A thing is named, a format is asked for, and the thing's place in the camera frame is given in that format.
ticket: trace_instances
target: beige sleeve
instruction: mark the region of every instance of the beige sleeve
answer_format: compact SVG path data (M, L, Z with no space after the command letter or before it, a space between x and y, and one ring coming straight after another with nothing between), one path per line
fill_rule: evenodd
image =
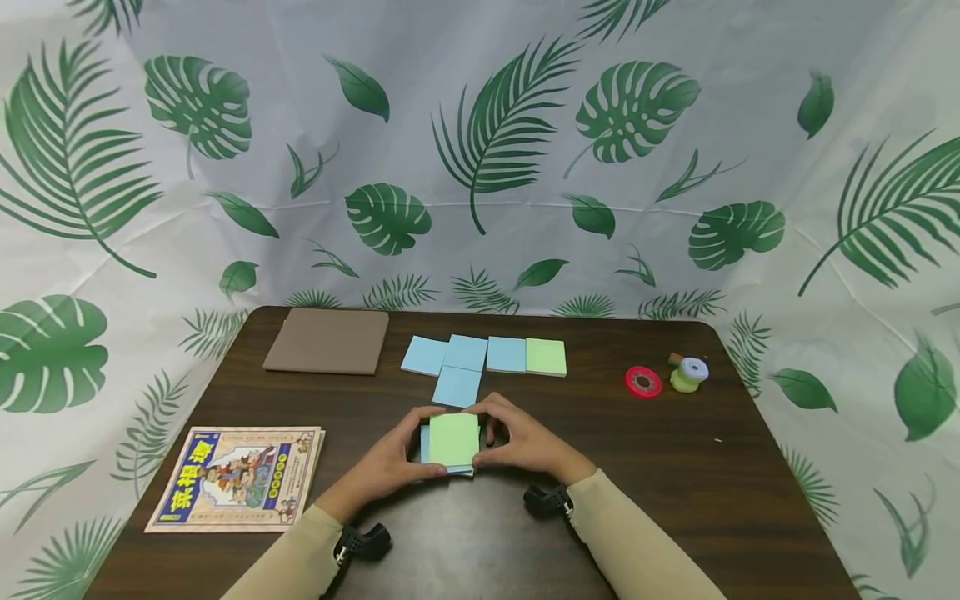
M600 469L567 488L570 523L620 600L724 600L686 553Z
M340 570L333 548L343 529L311 505L221 600L317 600Z

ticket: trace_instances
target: comic book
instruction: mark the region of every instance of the comic book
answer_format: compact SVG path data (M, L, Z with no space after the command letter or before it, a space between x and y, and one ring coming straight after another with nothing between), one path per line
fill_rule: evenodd
M320 427L191 427L145 533L285 531L303 512Z

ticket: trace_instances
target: white backdrop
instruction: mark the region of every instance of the white backdrop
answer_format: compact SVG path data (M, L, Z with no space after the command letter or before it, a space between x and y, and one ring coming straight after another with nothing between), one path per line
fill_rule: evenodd
M863 596L951 597L952 2L0 19L5 596L83 596L247 311L291 303L706 321Z

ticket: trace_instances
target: dark wooden table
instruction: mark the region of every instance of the dark wooden table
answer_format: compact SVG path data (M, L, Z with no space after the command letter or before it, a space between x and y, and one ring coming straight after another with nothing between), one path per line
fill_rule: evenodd
M480 397L500 392L587 454L729 600L858 598L709 326L392 313L375 377L265 372L288 310L253 312L187 426L321 425L327 437L313 498L411 406L429 403L436 380L399 369L413 335L562 339L566 378L484 372ZM685 396L667 386L655 400L630 395L624 372L647 365L666 381L670 351L708 361L700 392ZM87 600L216 599L276 538L142 533L183 439L181 432ZM613 598L562 517L537 521L525 512L531 483L553 485L520 471L480 471L474 480L430 482L369 507L361 530L382 522L394 547L379 563L354 561L328 597Z

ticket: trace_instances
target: light green square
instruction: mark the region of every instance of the light green square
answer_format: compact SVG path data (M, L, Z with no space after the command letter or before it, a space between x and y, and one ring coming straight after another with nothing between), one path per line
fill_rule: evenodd
M430 418L430 462L445 467L470 465L480 451L476 415L452 413Z
M566 377L564 342L527 338L527 372Z

